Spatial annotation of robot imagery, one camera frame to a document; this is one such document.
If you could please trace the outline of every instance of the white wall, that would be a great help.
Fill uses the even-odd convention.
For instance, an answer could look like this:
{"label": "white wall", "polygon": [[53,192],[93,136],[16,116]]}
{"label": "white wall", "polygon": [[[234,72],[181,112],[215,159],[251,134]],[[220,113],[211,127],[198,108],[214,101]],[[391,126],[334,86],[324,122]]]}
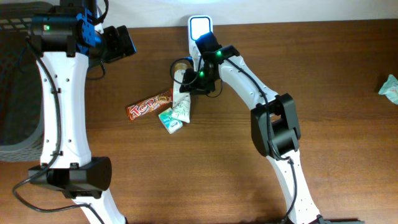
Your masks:
{"label": "white wall", "polygon": [[[103,1],[98,3],[104,9]],[[215,25],[392,19],[398,18],[398,0],[109,0],[105,26],[186,26],[194,14],[210,15]]]}

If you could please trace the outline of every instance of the wooden table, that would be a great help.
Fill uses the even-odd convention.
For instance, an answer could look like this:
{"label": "wooden table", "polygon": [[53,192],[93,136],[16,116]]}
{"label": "wooden table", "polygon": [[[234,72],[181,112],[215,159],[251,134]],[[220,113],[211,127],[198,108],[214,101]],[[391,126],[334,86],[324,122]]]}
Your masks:
{"label": "wooden table", "polygon": [[[191,123],[172,135],[155,113],[127,119],[124,107],[171,87],[170,64],[188,55],[186,27],[130,34],[138,54],[86,84],[90,148],[112,160],[111,191],[121,213],[130,223],[282,217],[275,173],[253,146],[249,110],[229,86],[215,99],[193,97]],[[295,99],[303,171],[322,215],[397,223],[398,106],[377,91],[388,74],[398,75],[398,21],[216,26],[215,34],[267,86]],[[1,163],[0,222],[88,223],[81,210],[37,213],[12,196],[35,165]],[[45,208],[71,204],[34,186],[20,192]]]}

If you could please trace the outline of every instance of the brown table surface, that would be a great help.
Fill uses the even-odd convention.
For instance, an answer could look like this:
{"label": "brown table surface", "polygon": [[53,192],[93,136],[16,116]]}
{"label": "brown table surface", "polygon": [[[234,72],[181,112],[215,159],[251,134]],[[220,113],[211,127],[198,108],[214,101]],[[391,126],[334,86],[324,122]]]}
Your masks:
{"label": "brown table surface", "polygon": [[[191,123],[170,135],[155,113],[134,122],[124,107],[172,86],[170,64],[188,55],[187,28],[131,29],[138,54],[107,65],[86,84],[93,156],[113,163],[111,192],[130,223],[237,223],[280,218],[285,201],[269,162],[251,140],[250,113],[228,85],[193,97]],[[398,75],[398,21],[216,26],[251,70],[296,102],[301,160],[325,218],[398,222],[398,106],[377,91]],[[89,75],[99,75],[100,69]],[[43,214],[11,188],[37,162],[0,164],[1,223],[88,223],[81,210]],[[62,194],[20,190],[45,208]]]}

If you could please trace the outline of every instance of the teal packet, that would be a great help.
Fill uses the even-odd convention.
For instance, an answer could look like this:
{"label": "teal packet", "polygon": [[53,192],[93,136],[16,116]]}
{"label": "teal packet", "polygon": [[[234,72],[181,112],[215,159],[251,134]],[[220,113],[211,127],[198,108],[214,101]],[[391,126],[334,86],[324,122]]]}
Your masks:
{"label": "teal packet", "polygon": [[388,80],[381,87],[380,95],[385,95],[391,102],[398,105],[398,80],[393,75],[388,76]]}
{"label": "teal packet", "polygon": [[163,111],[159,115],[159,119],[170,134],[182,128],[182,122],[172,117],[173,110],[171,108]]}

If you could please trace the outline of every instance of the laundry basket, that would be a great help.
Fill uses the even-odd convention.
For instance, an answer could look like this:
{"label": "laundry basket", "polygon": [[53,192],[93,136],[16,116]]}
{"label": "laundry basket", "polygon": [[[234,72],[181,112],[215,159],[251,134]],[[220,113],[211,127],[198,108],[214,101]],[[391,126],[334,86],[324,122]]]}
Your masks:
{"label": "laundry basket", "polygon": [[32,16],[47,12],[46,2],[0,5],[0,161],[40,159],[44,137],[42,85],[25,36]]}

